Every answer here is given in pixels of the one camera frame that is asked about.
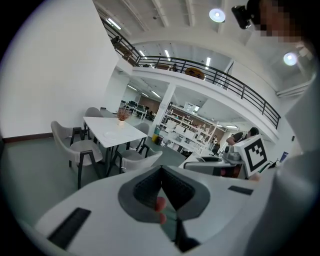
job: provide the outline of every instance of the white table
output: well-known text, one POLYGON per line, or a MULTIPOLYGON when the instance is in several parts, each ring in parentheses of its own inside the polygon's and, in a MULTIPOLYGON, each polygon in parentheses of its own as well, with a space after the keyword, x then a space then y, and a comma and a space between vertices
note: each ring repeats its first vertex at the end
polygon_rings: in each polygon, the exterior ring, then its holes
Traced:
MULTIPOLYGON (((126 149, 128 150, 130 142, 147 137, 147 134, 127 122, 118 125, 117 118, 85 116, 83 119, 90 132, 106 149, 126 143, 126 149)), ((105 168, 108 168, 108 150, 105 153, 105 165, 105 168)))

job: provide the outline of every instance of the black metal railing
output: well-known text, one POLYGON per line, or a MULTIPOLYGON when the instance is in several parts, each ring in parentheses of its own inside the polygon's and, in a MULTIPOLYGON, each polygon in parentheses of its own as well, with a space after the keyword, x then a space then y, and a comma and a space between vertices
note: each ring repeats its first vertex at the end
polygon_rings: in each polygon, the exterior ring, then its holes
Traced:
POLYGON ((219 86, 252 104, 278 128, 281 118, 278 112, 248 85, 221 70, 188 59, 163 56, 141 57, 137 66, 184 73, 219 86))
POLYGON ((141 56, 136 48, 122 36, 122 34, 105 19, 101 21, 110 37, 111 43, 117 53, 123 59, 135 67, 150 67, 156 69, 171 70, 184 73, 202 80, 206 80, 240 97, 257 108, 261 114, 267 117, 271 123, 278 128, 280 115, 277 111, 258 93, 235 77, 211 66, 206 66, 188 59, 163 56, 141 56))
POLYGON ((132 66, 137 66, 140 60, 140 53, 136 48, 124 38, 124 36, 110 25, 105 19, 101 18, 104 28, 111 40, 111 43, 117 53, 119 53, 123 59, 129 62, 132 66))

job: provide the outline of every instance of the floor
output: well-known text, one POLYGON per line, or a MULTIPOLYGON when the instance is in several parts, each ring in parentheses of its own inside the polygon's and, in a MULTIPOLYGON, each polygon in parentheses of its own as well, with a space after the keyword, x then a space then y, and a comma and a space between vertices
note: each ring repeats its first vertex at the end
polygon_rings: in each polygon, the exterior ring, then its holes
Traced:
MULTIPOLYGON (((136 117, 129 123, 138 122, 136 117)), ((168 147, 154 144, 149 137, 146 144, 153 150, 162 150, 154 164, 179 166, 185 157, 168 147)), ((120 145, 119 151, 125 150, 120 145)), ((101 173, 104 166, 98 164, 101 173)), ((33 226, 50 208, 77 191, 78 170, 69 168, 69 162, 60 154, 53 138, 8 143, 0 162, 0 182, 3 192, 16 218, 33 226)), ((114 167, 110 176, 118 175, 114 167)), ((92 166, 82 170, 82 186, 98 180, 92 166)))

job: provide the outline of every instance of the white shelving unit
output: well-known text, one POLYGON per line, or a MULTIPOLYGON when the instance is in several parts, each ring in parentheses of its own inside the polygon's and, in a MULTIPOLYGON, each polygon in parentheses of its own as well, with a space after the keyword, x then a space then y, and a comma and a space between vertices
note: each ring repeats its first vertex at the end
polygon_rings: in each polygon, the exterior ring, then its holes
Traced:
MULTIPOLYGON (((190 137, 187 136, 184 132, 178 131, 176 129, 172 129, 170 130, 168 133, 166 131, 162 131, 163 129, 161 129, 160 134, 165 138, 170 140, 172 143, 174 143, 175 145, 178 145, 183 147, 183 149, 186 149, 187 151, 190 152, 196 152, 198 154, 201 154, 201 152, 207 152, 208 151, 208 147, 210 146, 209 141, 211 140, 214 131, 216 130, 217 127, 217 123, 214 123, 210 120, 207 120, 203 117, 188 113, 186 111, 184 111, 183 108, 178 107, 178 106, 171 106, 170 109, 168 109, 167 113, 164 114, 164 118, 162 121, 167 122, 167 120, 170 119, 172 121, 174 121, 175 123, 177 123, 177 125, 182 126, 188 130, 193 129, 195 131, 195 133, 197 133, 198 135, 202 135, 204 137, 204 141, 199 141, 194 137, 190 137), (207 131, 204 131, 203 129, 199 128, 199 127, 195 127, 192 125, 192 120, 186 119, 184 116, 181 116, 179 114, 176 113, 171 113, 172 108, 177 109, 181 112, 186 113, 189 116, 195 117, 203 122, 205 122, 206 124, 209 125, 209 131, 212 128, 212 126, 214 126, 214 129, 211 133, 208 133, 207 131)), ((162 128, 167 128, 168 125, 166 123, 161 122, 159 124, 162 128)))

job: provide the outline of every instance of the camera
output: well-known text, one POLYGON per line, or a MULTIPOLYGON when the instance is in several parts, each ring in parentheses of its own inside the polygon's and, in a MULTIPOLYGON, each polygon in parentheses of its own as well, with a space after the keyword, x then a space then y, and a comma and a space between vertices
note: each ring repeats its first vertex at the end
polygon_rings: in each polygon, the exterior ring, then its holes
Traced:
POLYGON ((254 25, 260 25, 260 0, 249 0, 244 5, 237 5, 231 8, 233 15, 238 22, 240 28, 243 30, 249 28, 251 26, 251 22, 254 25))

